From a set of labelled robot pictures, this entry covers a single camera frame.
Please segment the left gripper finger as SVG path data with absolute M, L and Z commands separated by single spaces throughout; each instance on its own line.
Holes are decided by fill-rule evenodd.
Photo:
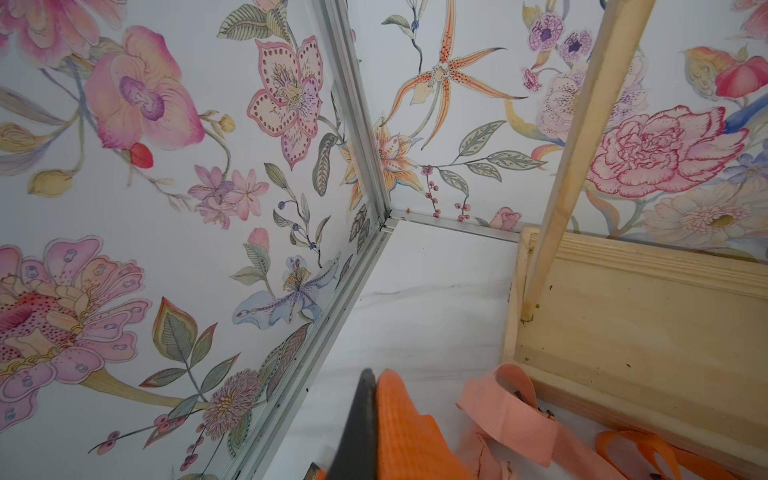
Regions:
M 344 431 L 326 478 L 375 480 L 378 471 L 377 382 L 370 368 L 359 377 Z

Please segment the rust orange bag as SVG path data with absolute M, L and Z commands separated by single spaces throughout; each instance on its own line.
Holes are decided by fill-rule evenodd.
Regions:
M 682 478 L 682 471 L 687 470 L 701 479 L 736 480 L 737 477 L 718 463 L 707 458 L 677 448 L 667 443 L 660 435 L 633 430 L 604 431 L 595 439 L 595 450 L 604 460 L 613 466 L 624 478 L 627 472 L 614 462 L 609 449 L 618 440 L 626 440 L 634 445 L 637 452 L 649 464 L 654 479 Z

